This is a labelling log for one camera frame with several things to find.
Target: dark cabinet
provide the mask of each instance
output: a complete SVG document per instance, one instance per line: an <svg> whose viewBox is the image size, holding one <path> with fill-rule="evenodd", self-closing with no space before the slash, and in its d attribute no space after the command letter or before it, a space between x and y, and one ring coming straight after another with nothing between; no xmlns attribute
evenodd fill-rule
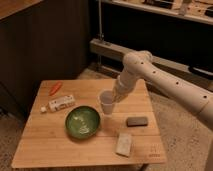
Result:
<svg viewBox="0 0 213 171"><path fill-rule="evenodd" d="M45 0L0 21L0 107L27 117L41 80L85 68L88 13L88 0Z"/></svg>

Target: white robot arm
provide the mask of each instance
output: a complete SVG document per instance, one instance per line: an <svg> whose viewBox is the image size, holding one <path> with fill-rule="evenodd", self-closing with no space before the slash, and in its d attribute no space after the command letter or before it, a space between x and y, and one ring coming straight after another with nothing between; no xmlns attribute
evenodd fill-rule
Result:
<svg viewBox="0 0 213 171"><path fill-rule="evenodd" d="M164 72L151 62L152 54L148 51L130 52L124 56L124 69L114 85L115 101L122 100L134 89L137 80L143 78L213 130L213 93Z"/></svg>

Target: tiled floor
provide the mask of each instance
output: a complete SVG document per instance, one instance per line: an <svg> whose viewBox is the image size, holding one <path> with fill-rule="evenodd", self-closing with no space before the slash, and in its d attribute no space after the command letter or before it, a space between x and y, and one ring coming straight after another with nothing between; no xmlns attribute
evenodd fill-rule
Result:
<svg viewBox="0 0 213 171"><path fill-rule="evenodd" d="M109 78L104 74L86 69L78 79ZM212 132L174 101L150 91L162 140L167 152L166 164L153 164L150 171L202 171ZM11 160L18 145L24 124L16 118L0 117L0 171L11 171ZM139 166L106 166L81 168L44 169L51 171L136 171Z"/></svg>

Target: table surface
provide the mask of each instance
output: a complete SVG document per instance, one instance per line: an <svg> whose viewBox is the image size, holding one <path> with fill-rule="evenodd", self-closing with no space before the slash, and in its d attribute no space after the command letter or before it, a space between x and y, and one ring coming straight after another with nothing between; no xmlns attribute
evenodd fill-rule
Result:
<svg viewBox="0 0 213 171"><path fill-rule="evenodd" d="M112 89L113 79L66 80L53 96L48 96L57 81L43 81L33 104L23 135L13 158L13 168L69 167L97 165L127 165L166 162L165 150L143 80L122 102L116 104L113 114L103 114L98 94ZM76 104L55 113L41 114L40 108L49 100L73 94ZM101 127L87 140L70 138L65 130L65 119L75 107L94 107L101 116ZM130 116L147 116L147 127L126 127ZM115 153L118 133L132 134L130 157Z"/></svg>

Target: paper cup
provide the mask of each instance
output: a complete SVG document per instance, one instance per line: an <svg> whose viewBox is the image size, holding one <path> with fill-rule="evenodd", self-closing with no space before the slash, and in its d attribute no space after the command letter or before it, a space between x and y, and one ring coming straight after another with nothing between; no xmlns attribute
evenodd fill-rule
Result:
<svg viewBox="0 0 213 171"><path fill-rule="evenodd" d="M112 114L115 106L113 91L112 90L102 91L99 95L99 101L104 114L106 115Z"/></svg>

